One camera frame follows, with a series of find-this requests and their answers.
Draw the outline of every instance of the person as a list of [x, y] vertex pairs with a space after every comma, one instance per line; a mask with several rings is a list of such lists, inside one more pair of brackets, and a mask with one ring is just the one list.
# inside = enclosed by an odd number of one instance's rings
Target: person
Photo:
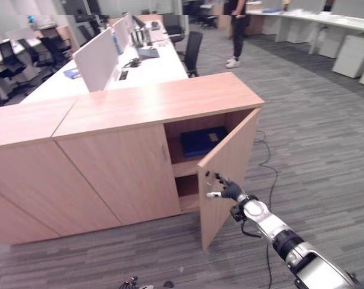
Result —
[[224, 14], [231, 15], [233, 29], [233, 58], [227, 61], [227, 68], [235, 68], [240, 65], [240, 56], [243, 48], [245, 29], [248, 24], [246, 18], [246, 0], [227, 0], [224, 5]]

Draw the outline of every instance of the robotic hand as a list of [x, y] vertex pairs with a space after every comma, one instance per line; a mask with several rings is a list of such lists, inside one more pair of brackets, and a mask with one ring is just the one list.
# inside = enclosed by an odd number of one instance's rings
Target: robotic hand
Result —
[[299, 289], [343, 289], [358, 284], [354, 274], [335, 266], [308, 242], [304, 241], [255, 196], [248, 196], [235, 182], [216, 174], [224, 185], [221, 192], [207, 193], [207, 197], [224, 197], [237, 202], [231, 215], [239, 222], [249, 221], [274, 248], [295, 276]]

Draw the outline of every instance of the black pants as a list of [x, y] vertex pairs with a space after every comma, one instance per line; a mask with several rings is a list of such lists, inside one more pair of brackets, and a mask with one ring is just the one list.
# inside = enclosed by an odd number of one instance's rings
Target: black pants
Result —
[[237, 18], [232, 15], [231, 26], [233, 27], [233, 56], [238, 58], [242, 53], [243, 39], [245, 37], [246, 26], [248, 26], [248, 18], [246, 16]]

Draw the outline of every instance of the blue box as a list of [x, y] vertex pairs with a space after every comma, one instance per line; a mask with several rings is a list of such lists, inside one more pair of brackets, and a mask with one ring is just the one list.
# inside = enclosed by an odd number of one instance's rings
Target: blue box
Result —
[[183, 154], [186, 158], [205, 155], [227, 136], [225, 127], [200, 129], [181, 133]]

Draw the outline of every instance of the white sneaker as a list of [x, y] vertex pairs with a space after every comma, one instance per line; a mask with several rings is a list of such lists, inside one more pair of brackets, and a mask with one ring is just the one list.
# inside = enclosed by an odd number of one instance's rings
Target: white sneaker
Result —
[[231, 59], [228, 59], [226, 63], [231, 63], [234, 59], [236, 59], [234, 56]]
[[226, 64], [226, 68], [235, 68], [240, 66], [240, 61], [232, 59], [228, 64]]

